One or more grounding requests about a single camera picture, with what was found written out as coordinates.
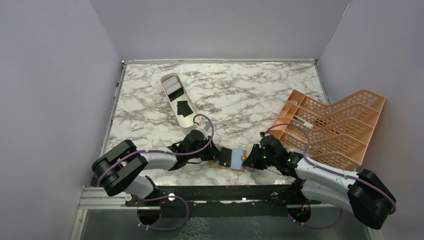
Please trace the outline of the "yellow leather card holder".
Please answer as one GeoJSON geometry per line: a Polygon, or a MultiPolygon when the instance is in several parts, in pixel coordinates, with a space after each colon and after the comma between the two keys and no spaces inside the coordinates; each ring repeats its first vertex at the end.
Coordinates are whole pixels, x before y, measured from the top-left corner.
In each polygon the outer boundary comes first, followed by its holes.
{"type": "Polygon", "coordinates": [[[223,145],[216,145],[220,157],[215,157],[209,161],[209,165],[214,168],[226,169],[235,172],[244,172],[246,167],[243,166],[247,159],[247,151],[245,149],[229,148],[223,145]]]}

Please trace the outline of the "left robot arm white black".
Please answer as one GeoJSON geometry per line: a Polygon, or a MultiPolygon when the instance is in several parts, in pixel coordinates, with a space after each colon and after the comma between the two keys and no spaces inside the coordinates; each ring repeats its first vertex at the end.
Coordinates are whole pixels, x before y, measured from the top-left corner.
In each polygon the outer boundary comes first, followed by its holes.
{"type": "Polygon", "coordinates": [[[162,149],[137,148],[126,139],[98,158],[91,170],[108,196],[127,193],[149,206],[157,200],[158,188],[149,176],[140,175],[143,170],[174,171],[191,159],[212,161],[222,156],[210,136],[192,130],[182,141],[162,149]]]}

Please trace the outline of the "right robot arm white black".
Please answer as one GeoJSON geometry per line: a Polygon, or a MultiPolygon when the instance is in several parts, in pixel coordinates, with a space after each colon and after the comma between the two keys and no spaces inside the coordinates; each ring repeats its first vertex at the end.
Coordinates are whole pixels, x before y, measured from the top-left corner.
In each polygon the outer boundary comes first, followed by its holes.
{"type": "Polygon", "coordinates": [[[254,144],[243,166],[256,170],[275,167],[295,179],[289,199],[300,204],[319,201],[353,214],[363,225],[379,230],[396,211],[396,198],[371,170],[342,170],[319,163],[298,152],[289,152],[273,135],[254,144]]]}

